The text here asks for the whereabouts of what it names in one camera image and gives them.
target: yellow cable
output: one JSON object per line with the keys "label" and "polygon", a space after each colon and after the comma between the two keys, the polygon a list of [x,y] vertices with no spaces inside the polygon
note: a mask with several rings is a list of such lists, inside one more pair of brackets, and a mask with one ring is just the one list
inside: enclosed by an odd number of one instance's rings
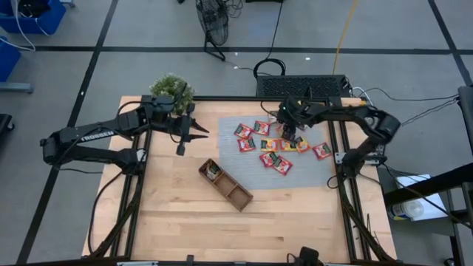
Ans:
{"label": "yellow cable", "polygon": [[350,10],[350,14],[348,15],[347,22],[345,22],[345,27],[343,28],[343,33],[341,34],[340,41],[338,42],[337,53],[335,54],[335,62],[333,62],[332,75],[335,74],[335,69],[337,67],[337,60],[338,60],[338,52],[340,52],[341,43],[343,42],[343,39],[345,38],[345,35],[347,34],[348,26],[350,25],[350,22],[352,20],[353,13],[355,12],[357,4],[358,4],[358,0],[353,0],[352,9]]}

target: metal bracket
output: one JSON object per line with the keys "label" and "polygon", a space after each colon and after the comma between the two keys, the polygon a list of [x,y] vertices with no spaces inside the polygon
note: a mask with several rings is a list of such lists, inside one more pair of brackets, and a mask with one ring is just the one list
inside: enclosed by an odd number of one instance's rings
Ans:
{"label": "metal bracket", "polygon": [[[345,156],[345,152],[336,152],[335,153],[335,162],[337,165],[341,165],[341,161],[343,160],[343,157]],[[375,158],[370,158],[371,155],[368,155],[367,158],[365,159],[364,161],[364,164],[365,165],[369,165],[369,166],[379,166],[381,164],[380,160],[379,159],[375,159]]]}

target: green plant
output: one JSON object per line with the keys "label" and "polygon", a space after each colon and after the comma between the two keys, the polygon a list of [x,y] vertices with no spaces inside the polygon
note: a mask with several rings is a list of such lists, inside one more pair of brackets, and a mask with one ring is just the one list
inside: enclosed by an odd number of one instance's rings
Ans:
{"label": "green plant", "polygon": [[[170,95],[174,100],[176,96],[180,94],[185,84],[186,81],[184,81],[182,77],[169,73],[164,75],[164,77],[161,79],[154,81],[154,84],[149,88],[151,90],[151,94],[155,97],[159,95]],[[174,105],[174,113],[177,115],[184,113],[186,111],[187,105],[192,102],[193,96],[194,90],[192,89],[191,85],[187,84],[183,96],[179,102]]]}

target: gray floor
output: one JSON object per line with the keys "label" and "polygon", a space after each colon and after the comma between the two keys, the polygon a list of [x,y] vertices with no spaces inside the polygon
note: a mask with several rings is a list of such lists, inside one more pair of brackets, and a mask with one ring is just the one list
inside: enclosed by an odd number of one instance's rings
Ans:
{"label": "gray floor", "polygon": [[[75,0],[55,35],[30,36],[39,46],[93,47],[112,0]],[[469,0],[436,1],[458,49],[473,49]],[[282,8],[275,47],[334,48],[340,38],[351,1],[287,0]],[[239,18],[231,18],[226,47],[269,47],[279,5],[246,4]],[[21,36],[11,36],[24,44]],[[104,46],[200,47],[203,32],[194,1],[119,0]],[[448,49],[427,1],[360,0],[345,38],[345,48]],[[27,81],[32,95],[2,93],[0,111],[12,114],[16,130],[0,154],[0,264],[15,263],[50,172],[41,158],[39,140],[67,124],[91,52],[23,52],[10,81]],[[267,53],[232,52],[228,60],[252,67]],[[330,74],[334,54],[273,53],[287,64],[288,75]],[[473,55],[462,55],[473,71]],[[278,73],[277,67],[261,71]],[[256,81],[247,70],[202,52],[102,52],[79,113],[78,125],[108,120],[122,95],[149,93],[155,78],[173,72],[185,77],[198,95],[254,95]],[[337,73],[353,86],[381,87],[398,98],[453,95],[464,81],[452,55],[341,54]],[[394,102],[371,91],[375,105],[399,120],[442,101]],[[472,161],[461,112],[456,105],[402,128],[387,147],[388,165],[404,171],[439,174]],[[106,147],[107,142],[98,146]],[[81,167],[100,170],[97,165]],[[61,172],[41,223],[29,262],[74,259],[81,255],[98,175]],[[405,222],[392,222],[399,259],[442,265],[452,255],[446,236],[418,231]],[[472,247],[471,234],[464,250]],[[472,255],[466,252],[469,263]]]}

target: blue bin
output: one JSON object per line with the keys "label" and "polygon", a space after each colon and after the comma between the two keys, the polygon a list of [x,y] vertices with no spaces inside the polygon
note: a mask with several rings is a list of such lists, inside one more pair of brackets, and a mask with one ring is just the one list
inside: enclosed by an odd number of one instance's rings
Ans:
{"label": "blue bin", "polygon": [[[10,3],[10,0],[0,0],[0,8],[7,9],[0,10],[0,13],[9,14],[11,13],[12,8],[11,6],[4,4],[5,1]],[[66,12],[66,8],[59,0],[44,1],[47,1],[48,5],[51,7],[51,10],[43,13],[43,15],[38,18],[38,23],[36,23],[36,18],[22,18],[21,16],[18,17],[21,29],[24,33],[44,34],[41,31],[41,29],[43,29],[45,33],[51,35],[54,34],[58,29],[59,23]],[[8,33],[20,33],[20,29],[16,24],[15,16],[0,16],[0,27],[2,27]]]}
{"label": "blue bin", "polygon": [[[7,41],[6,37],[0,36],[0,38]],[[18,49],[0,41],[0,82],[7,81],[20,56]]]}

